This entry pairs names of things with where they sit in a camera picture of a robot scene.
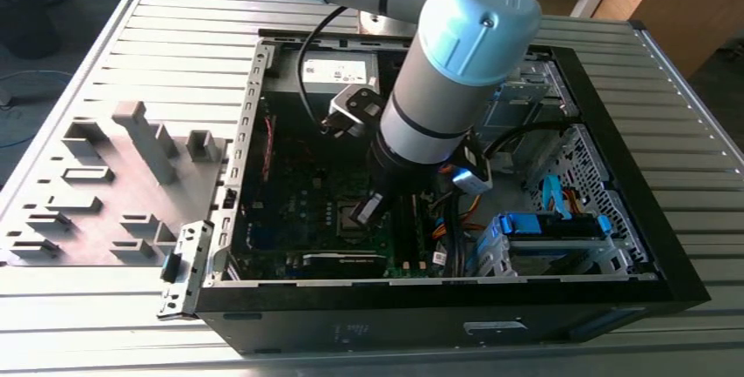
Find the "floor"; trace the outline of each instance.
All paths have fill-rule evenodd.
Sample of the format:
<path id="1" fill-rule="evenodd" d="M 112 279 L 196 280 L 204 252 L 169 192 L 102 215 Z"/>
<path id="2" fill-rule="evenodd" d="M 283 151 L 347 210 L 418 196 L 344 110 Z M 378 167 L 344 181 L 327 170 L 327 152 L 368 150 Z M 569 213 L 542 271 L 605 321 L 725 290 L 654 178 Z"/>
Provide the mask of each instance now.
<path id="1" fill-rule="evenodd" d="M 0 77 L 22 70 L 74 72 L 118 0 L 66 0 L 49 8 L 49 15 L 64 39 L 58 53 L 40 60 L 14 58 L 0 46 Z M 744 60 L 726 62 L 724 55 L 710 58 L 690 84 L 704 98 L 730 136 L 744 147 Z M 13 94 L 14 107 L 0 111 L 0 187 L 21 158 L 28 142 L 2 147 L 32 137 L 64 87 L 64 76 L 24 76 L 2 82 Z"/>

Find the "blue cable on floor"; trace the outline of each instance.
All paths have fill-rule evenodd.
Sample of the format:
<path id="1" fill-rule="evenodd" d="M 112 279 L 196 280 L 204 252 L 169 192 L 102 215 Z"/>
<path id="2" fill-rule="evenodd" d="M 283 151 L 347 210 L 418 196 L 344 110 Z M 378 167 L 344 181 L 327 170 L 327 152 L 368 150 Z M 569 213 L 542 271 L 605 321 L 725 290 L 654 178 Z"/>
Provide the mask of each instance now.
<path id="1" fill-rule="evenodd" d="M 34 136 L 36 136 L 36 135 L 30 135 L 28 138 L 21 139 L 21 140 L 18 140 L 17 142 L 12 142 L 12 143 L 8 144 L 8 145 L 0 145 L 0 149 L 9 148 L 10 146 L 16 146 L 16 145 L 22 144 L 22 143 L 28 142 L 29 140 L 32 140 Z"/>

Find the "slotted aluminum surface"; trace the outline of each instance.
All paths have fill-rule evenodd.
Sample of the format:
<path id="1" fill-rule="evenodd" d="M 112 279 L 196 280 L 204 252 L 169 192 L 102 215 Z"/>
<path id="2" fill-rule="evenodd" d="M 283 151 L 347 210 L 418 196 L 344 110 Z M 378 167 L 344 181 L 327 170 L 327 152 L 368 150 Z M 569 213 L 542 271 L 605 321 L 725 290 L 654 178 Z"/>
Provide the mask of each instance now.
<path id="1" fill-rule="evenodd" d="M 173 136 L 232 138 L 259 26 L 309 30 L 332 6 L 303 0 L 121 0 L 0 198 L 16 204 L 62 118 L 137 99 Z M 347 12 L 330 30 L 355 32 Z M 744 362 L 744 182 L 740 154 L 625 23 L 546 17 L 535 41 L 577 50 L 713 301 L 579 346 L 240 357 L 200 321 L 157 322 L 159 269 L 0 267 L 0 370 L 116 375 L 720 375 Z M 447 362 L 432 365 L 432 362 Z M 267 371 L 269 367 L 293 371 Z"/>

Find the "motherboard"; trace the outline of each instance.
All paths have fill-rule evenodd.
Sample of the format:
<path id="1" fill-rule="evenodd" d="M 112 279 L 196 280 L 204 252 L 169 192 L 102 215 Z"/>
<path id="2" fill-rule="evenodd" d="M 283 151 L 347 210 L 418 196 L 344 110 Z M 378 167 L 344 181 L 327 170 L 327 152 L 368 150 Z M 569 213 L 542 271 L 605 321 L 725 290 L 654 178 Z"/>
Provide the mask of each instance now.
<path id="1" fill-rule="evenodd" d="M 297 135 L 264 116 L 260 164 L 247 170 L 244 236 L 232 239 L 240 279 L 419 278 L 431 273 L 434 242 L 427 204 L 400 199 L 380 225 L 362 228 L 348 216 L 370 178 L 359 146 L 346 149 L 319 135 Z"/>

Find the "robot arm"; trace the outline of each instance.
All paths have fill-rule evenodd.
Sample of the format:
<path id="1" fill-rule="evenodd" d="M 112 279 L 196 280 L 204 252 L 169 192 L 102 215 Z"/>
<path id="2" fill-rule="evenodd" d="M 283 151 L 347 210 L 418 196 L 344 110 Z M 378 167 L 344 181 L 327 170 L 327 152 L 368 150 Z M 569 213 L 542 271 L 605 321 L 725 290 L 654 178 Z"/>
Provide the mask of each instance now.
<path id="1" fill-rule="evenodd" d="M 462 147 L 523 58 L 541 11 L 534 0 L 424 0 L 419 11 L 398 7 L 416 0 L 387 0 L 386 10 L 379 0 L 331 1 L 418 22 L 371 142 L 371 195 L 354 211 L 354 220 L 371 224 L 399 194 L 423 189 Z"/>

